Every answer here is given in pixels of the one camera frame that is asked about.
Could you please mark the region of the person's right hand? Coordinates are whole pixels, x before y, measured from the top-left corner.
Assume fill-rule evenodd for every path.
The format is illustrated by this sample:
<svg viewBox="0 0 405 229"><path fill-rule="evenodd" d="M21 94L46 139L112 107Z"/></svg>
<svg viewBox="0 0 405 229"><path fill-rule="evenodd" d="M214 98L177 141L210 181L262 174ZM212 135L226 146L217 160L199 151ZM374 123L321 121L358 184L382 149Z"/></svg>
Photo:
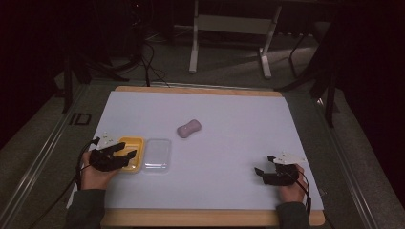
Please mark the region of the person's right hand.
<svg viewBox="0 0 405 229"><path fill-rule="evenodd" d="M296 168L299 172L297 181L292 185L282 186L279 188L280 199L283 203L304 201L308 184L304 179L304 169L299 165L297 165Z"/></svg>

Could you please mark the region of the person's left hand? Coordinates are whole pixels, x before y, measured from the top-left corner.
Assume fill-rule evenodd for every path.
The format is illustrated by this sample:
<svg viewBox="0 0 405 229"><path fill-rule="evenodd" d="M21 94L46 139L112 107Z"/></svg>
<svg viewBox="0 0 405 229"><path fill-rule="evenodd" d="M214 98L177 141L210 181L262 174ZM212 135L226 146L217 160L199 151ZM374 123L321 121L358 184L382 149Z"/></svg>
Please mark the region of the person's left hand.
<svg viewBox="0 0 405 229"><path fill-rule="evenodd" d="M112 178L118 174L118 170L101 172L90 165L90 152L82 156L83 170L81 171L82 190L106 190Z"/></svg>

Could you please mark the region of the clear soap box lid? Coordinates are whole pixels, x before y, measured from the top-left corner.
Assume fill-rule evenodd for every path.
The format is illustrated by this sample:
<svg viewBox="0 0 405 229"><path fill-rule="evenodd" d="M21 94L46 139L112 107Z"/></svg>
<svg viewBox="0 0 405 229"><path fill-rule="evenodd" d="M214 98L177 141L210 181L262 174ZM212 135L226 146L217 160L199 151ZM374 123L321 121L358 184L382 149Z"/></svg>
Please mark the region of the clear soap box lid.
<svg viewBox="0 0 405 229"><path fill-rule="evenodd" d="M166 174L170 168L171 146L169 139L149 139L144 152L142 172L155 175Z"/></svg>

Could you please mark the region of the black chair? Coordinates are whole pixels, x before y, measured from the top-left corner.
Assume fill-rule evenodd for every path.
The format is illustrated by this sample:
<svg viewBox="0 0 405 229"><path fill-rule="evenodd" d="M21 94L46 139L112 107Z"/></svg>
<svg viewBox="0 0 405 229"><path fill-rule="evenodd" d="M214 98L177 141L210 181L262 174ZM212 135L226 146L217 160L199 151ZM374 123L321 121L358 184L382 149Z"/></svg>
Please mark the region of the black chair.
<svg viewBox="0 0 405 229"><path fill-rule="evenodd" d="M309 64L297 76L297 79L286 86L275 88L275 92L288 92L298 88L309 81L314 83L309 90L311 98L320 101L324 94L327 98L324 101L325 114L324 117L328 125L333 128L332 113L334 106L335 84L337 75L334 72L335 66L332 61L330 49L327 42L330 39L329 29L332 22L314 22L309 26L309 32L318 42L318 48L315 51Z"/></svg>

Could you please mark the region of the pink soap bar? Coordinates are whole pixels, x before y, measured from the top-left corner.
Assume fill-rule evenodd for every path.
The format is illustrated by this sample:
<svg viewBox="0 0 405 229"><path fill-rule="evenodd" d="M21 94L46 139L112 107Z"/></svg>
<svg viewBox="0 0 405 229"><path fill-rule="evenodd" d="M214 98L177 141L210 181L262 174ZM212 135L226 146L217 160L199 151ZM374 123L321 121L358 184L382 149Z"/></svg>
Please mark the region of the pink soap bar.
<svg viewBox="0 0 405 229"><path fill-rule="evenodd" d="M198 132L202 128L202 124L197 119L192 119L188 123L181 125L177 129L177 134L181 138L188 138L192 134Z"/></svg>

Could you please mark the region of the white metal table frame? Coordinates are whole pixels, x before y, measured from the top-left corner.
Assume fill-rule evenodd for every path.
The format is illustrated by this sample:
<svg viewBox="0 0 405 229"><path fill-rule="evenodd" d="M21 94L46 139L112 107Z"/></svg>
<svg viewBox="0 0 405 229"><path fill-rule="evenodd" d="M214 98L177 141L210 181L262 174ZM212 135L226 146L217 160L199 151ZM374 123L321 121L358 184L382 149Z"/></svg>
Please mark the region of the white metal table frame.
<svg viewBox="0 0 405 229"><path fill-rule="evenodd" d="M278 4L271 19L200 14L199 0L194 0L193 41L189 62L189 72L195 73L198 69L199 31L258 34L266 36L266 42L264 46L259 49L258 56L261 61L264 78L270 79L272 77L272 73L270 71L267 53L274 36L281 11L282 5Z"/></svg>

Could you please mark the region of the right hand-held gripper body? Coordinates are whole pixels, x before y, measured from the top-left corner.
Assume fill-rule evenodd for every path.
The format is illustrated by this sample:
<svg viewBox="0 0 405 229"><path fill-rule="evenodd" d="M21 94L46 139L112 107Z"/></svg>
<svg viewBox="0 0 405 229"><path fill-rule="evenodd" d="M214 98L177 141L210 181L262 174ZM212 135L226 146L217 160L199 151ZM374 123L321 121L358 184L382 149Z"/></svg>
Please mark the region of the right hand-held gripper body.
<svg viewBox="0 0 405 229"><path fill-rule="evenodd" d="M307 160L302 156L296 156L289 153L281 153L276 156L275 172L268 177L263 177L264 184L273 186L289 186L294 184L299 172L296 168L297 164L304 163Z"/></svg>

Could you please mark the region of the black stand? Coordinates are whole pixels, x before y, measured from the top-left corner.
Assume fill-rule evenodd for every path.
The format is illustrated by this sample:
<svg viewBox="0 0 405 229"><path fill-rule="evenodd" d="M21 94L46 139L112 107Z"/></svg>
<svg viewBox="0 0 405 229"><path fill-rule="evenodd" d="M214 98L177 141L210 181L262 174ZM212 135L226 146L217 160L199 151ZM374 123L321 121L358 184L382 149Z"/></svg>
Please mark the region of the black stand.
<svg viewBox="0 0 405 229"><path fill-rule="evenodd" d="M58 35L64 54L64 112L73 105L73 80L92 81L92 72L114 81L140 62L143 38L134 0L72 0Z"/></svg>

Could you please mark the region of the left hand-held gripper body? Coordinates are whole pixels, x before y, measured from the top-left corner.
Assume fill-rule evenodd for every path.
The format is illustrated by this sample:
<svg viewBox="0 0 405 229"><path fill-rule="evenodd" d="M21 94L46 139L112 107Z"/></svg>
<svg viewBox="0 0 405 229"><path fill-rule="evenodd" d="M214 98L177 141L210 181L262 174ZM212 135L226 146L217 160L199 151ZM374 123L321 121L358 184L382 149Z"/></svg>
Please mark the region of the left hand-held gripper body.
<svg viewBox="0 0 405 229"><path fill-rule="evenodd" d="M90 165L101 172L110 172L121 169L127 165L127 160L123 156L115 156L115 153L107 152L106 149L119 141L104 133L96 138L96 147L91 151Z"/></svg>

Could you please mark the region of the white table mat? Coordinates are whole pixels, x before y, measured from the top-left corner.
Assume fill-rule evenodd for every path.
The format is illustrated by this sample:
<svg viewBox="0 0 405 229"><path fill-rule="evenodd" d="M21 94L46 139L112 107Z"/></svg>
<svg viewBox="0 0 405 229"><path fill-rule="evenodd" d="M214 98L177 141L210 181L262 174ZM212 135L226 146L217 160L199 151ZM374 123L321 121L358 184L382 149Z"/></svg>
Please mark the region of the white table mat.
<svg viewBox="0 0 405 229"><path fill-rule="evenodd" d="M192 119L202 128L188 138L177 129ZM110 182L109 209L272 210L275 187L267 156L305 152L281 96L112 92L96 133L171 141L166 174L120 173Z"/></svg>

